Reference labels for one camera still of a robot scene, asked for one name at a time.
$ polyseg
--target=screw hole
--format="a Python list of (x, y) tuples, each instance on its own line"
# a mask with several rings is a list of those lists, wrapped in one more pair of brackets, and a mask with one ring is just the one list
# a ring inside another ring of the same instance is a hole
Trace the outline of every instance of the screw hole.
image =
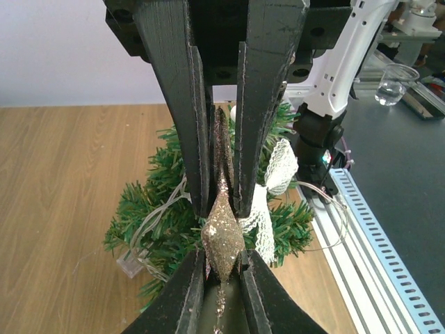
[(314, 37), (321, 37), (325, 33), (325, 29), (321, 28), (320, 26), (317, 26), (316, 28), (313, 28), (311, 30), (311, 35)]
[(126, 9), (115, 10), (113, 17), (119, 23), (133, 23), (133, 15)]
[(292, 75), (295, 77), (306, 77), (309, 74), (309, 70), (307, 68), (299, 68), (292, 72)]
[(228, 78), (230, 78), (231, 77), (231, 75), (230, 75), (230, 73), (228, 72), (228, 71), (219, 71), (219, 72), (216, 72), (216, 76), (219, 78), (219, 79), (228, 79)]

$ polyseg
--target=white wall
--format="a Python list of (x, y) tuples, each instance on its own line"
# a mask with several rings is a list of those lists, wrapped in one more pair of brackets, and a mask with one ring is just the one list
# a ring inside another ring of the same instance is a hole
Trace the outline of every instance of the white wall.
[[(101, 0), (0, 0), (0, 106), (164, 103), (150, 65), (105, 24)], [(235, 99), (234, 87), (214, 89)]]

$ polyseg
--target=fairy light wire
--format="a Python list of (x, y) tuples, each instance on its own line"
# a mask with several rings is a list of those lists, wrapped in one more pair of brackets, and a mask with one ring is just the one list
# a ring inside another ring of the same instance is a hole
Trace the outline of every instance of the fairy light wire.
[(148, 258), (149, 249), (153, 243), (145, 248), (140, 247), (142, 238), (149, 232), (152, 231), (161, 221), (161, 218), (169, 206), (176, 203), (178, 200), (185, 198), (190, 199), (190, 194), (185, 192), (187, 183), (186, 175), (182, 177), (182, 181), (177, 185), (176, 189), (172, 192), (168, 201), (156, 208), (153, 212), (148, 214), (144, 221), (140, 224), (140, 227), (134, 232), (133, 237), (129, 243), (129, 250), (133, 255), (134, 259), (143, 265), (155, 278), (162, 280), (164, 282), (168, 281), (168, 276), (164, 274), (160, 269), (156, 268)]
[(326, 246), (326, 247), (317, 248), (317, 249), (308, 249), (308, 250), (305, 250), (305, 252), (322, 251), (324, 249), (329, 249), (329, 248), (332, 248), (332, 247), (342, 244), (345, 241), (346, 236), (348, 235), (349, 219), (348, 219), (347, 206), (344, 205), (343, 203), (339, 202), (338, 200), (335, 200), (334, 198), (330, 197), (323, 190), (321, 190), (317, 186), (314, 186), (313, 184), (310, 184), (307, 182), (302, 182), (302, 181), (297, 181), (297, 184), (299, 186), (305, 186), (305, 187), (315, 191), (320, 196), (322, 196), (324, 199), (326, 199), (328, 203), (332, 204), (333, 207), (336, 209), (337, 214), (339, 215), (340, 221), (341, 221), (340, 222), (339, 238), (334, 244)]

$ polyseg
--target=black mount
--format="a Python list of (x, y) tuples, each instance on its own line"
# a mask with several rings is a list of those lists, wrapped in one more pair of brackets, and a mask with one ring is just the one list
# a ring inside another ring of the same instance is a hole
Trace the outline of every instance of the black mount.
[[(205, 254), (192, 250), (162, 292), (122, 334), (213, 333), (220, 281), (206, 279)], [(286, 293), (255, 250), (243, 250), (225, 288), (220, 325), (235, 334), (326, 334)]]
[[(335, 144), (343, 136), (344, 129), (340, 124), (346, 112), (333, 120), (332, 116), (317, 115), (307, 108), (306, 103), (303, 103), (298, 113), (300, 116), (294, 122), (293, 129), (299, 136), (292, 145), (298, 158), (297, 179), (319, 188), (324, 187), (330, 196), (336, 195), (339, 191), (329, 175), (329, 167), (323, 163), (323, 155), (326, 150), (332, 153)], [(317, 196), (310, 189), (303, 188), (302, 190), (307, 197)]]
[(234, 213), (248, 217), (282, 85), (304, 81), (332, 49), (350, 0), (104, 0), (106, 23), (150, 62), (172, 115), (194, 212), (215, 200), (212, 86), (236, 84)]

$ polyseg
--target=cable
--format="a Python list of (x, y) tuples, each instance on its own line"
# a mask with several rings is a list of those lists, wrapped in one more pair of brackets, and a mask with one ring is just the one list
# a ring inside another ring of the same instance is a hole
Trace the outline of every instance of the cable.
[(341, 137), (341, 143), (343, 144), (343, 147), (345, 149), (345, 155), (346, 155), (346, 165), (345, 169), (350, 170), (351, 166), (354, 164), (354, 160), (350, 158), (351, 151), (348, 149), (348, 146), (346, 145), (346, 140), (344, 137)]
[(129, 243), (130, 252), (134, 256), (134, 259), (137, 262), (139, 262), (139, 264), (143, 265), (153, 277), (158, 278), (159, 280), (162, 280), (164, 282), (167, 282), (169, 277), (165, 275), (161, 270), (156, 268), (150, 262), (150, 260), (147, 259), (147, 252), (153, 243), (151, 243), (148, 247), (146, 247), (145, 251), (144, 250), (140, 251), (138, 247), (144, 235), (147, 234), (149, 231), (153, 230), (158, 225), (158, 223), (161, 221), (162, 215), (169, 206), (176, 203), (178, 200), (181, 200), (182, 198), (191, 200), (190, 194), (185, 192), (186, 183), (187, 183), (187, 178), (186, 175), (184, 174), (184, 176), (182, 177), (182, 181), (177, 185), (176, 189), (172, 192), (172, 194), (168, 198), (168, 201), (165, 204), (161, 205), (160, 207), (156, 208), (153, 212), (151, 212), (150, 214), (148, 214), (148, 216), (145, 217), (142, 224), (140, 224), (140, 227), (134, 232), (133, 237), (131, 238)]
[(300, 186), (305, 186), (307, 188), (310, 188), (311, 190), (320, 194), (324, 199), (327, 200), (328, 203), (331, 203), (335, 207), (335, 209), (340, 217), (340, 220), (341, 220), (339, 239), (334, 244), (326, 246), (326, 247), (317, 248), (317, 249), (308, 249), (308, 250), (305, 250), (305, 252), (321, 251), (323, 249), (329, 249), (329, 248), (338, 246), (339, 244), (342, 244), (344, 242), (344, 239), (346, 238), (346, 235), (348, 234), (349, 220), (348, 220), (347, 206), (345, 206), (343, 203), (340, 203), (339, 201), (335, 200), (334, 198), (330, 197), (323, 190), (314, 186), (313, 184), (310, 184), (307, 182), (302, 182), (302, 181), (297, 181), (297, 184), (299, 184)]

